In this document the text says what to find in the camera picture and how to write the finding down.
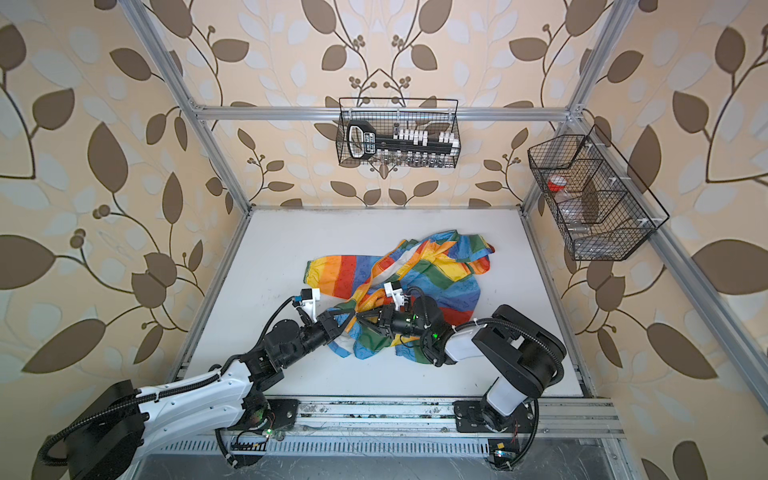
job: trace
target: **black rack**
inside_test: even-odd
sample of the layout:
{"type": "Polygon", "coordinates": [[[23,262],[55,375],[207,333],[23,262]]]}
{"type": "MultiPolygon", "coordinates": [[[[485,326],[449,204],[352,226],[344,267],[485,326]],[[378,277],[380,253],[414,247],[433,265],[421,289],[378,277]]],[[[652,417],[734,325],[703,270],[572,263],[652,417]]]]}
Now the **black rack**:
{"type": "Polygon", "coordinates": [[[339,164],[456,168],[457,109],[445,98],[340,98],[339,164]]]}
{"type": "Polygon", "coordinates": [[[599,148],[605,139],[593,127],[587,135],[560,135],[528,149],[531,172],[574,260],[626,260],[669,219],[618,149],[627,172],[617,173],[607,162],[599,148]],[[659,211],[648,212],[627,182],[650,194],[659,211]]]}

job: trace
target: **colorful striped fabric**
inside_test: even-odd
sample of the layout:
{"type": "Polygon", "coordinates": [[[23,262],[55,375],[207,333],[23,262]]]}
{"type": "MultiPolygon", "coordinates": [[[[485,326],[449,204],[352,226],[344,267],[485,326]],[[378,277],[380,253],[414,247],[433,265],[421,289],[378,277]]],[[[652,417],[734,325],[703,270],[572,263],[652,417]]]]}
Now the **colorful striped fabric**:
{"type": "MultiPolygon", "coordinates": [[[[436,233],[424,240],[404,240],[384,257],[365,255],[333,255],[308,262],[304,282],[320,292],[348,299],[339,308],[355,308],[365,312],[392,299],[384,293],[383,284],[400,280],[403,289],[418,286],[437,301],[445,320],[459,325],[472,318],[480,298],[480,287],[473,273],[491,268],[488,255],[494,249],[479,235],[460,235],[456,230],[436,233]]],[[[346,319],[338,318],[339,324],[346,319]]],[[[387,346],[397,355],[416,362],[426,362],[419,349],[418,338],[391,340],[363,329],[355,320],[330,347],[341,356],[354,353],[365,359],[387,346]]]]}

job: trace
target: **wire basket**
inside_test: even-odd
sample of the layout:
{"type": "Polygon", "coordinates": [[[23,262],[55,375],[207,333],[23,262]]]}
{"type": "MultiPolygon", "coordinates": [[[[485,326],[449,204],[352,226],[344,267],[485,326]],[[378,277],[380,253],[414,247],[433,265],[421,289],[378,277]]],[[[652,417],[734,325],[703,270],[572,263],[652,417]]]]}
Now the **wire basket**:
{"type": "Polygon", "coordinates": [[[457,108],[444,98],[340,98],[339,165],[456,168],[457,108]]]}
{"type": "Polygon", "coordinates": [[[599,133],[593,127],[587,135],[555,137],[529,148],[528,160],[573,259],[626,260],[669,213],[621,152],[626,173],[606,161],[606,137],[599,133]],[[649,213],[627,182],[650,194],[663,213],[649,213]]]}

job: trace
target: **floral wallpaper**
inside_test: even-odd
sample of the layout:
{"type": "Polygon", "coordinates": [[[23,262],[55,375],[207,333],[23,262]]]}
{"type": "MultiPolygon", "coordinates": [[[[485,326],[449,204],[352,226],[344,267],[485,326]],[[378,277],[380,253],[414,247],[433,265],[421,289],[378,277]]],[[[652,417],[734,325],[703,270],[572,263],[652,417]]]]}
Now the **floral wallpaper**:
{"type": "Polygon", "coordinates": [[[565,253],[549,209],[531,214],[596,384],[648,480],[762,478],[768,415],[649,244],[624,262],[565,253]]]}
{"type": "Polygon", "coordinates": [[[660,196],[672,231],[763,351],[767,41],[765,2],[641,2],[586,112],[660,196]]]}
{"type": "Polygon", "coordinates": [[[115,2],[0,2],[4,478],[114,382],[162,381],[240,221],[115,2]]]}
{"type": "MultiPolygon", "coordinates": [[[[336,125],[220,121],[214,131],[258,207],[498,207],[522,203],[533,176],[526,150],[549,139],[546,122],[460,124],[457,168],[339,166],[336,125]]],[[[207,185],[219,193],[219,183],[207,185]]]]}
{"type": "Polygon", "coordinates": [[[197,103],[564,107],[607,0],[145,0],[197,103]]]}

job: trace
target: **robotic arm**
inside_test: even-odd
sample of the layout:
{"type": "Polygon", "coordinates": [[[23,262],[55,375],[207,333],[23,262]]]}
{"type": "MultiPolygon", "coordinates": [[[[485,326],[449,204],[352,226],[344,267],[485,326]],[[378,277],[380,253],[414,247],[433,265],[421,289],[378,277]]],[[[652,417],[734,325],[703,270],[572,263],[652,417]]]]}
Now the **robotic arm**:
{"type": "Polygon", "coordinates": [[[38,457],[46,465],[68,465],[72,480],[113,480],[132,462],[166,445],[215,430],[222,453],[237,466],[219,429],[236,425],[268,435],[270,430],[264,426],[270,404],[263,392],[283,379],[285,368],[338,338],[355,316],[364,326],[390,338],[400,335],[403,340],[413,337],[413,341],[418,337],[419,348],[435,366],[486,356],[501,376],[480,402],[479,421],[496,432],[514,424],[512,413],[522,402],[535,401],[544,389],[562,379],[563,344],[510,306],[500,306],[491,318],[450,326],[437,302],[420,289],[409,289],[419,292],[410,302],[397,282],[386,291],[394,303],[364,313],[331,309],[316,316],[317,292],[303,290],[272,315],[247,353],[178,382],[141,389],[134,389],[130,380],[116,383],[69,427],[49,437],[38,457]],[[291,302],[302,325],[284,319],[269,330],[291,302]],[[405,312],[400,311],[403,303],[405,312]],[[515,348],[511,343],[520,336],[523,341],[515,348]],[[62,441],[67,457],[51,457],[51,448],[62,441]]]}

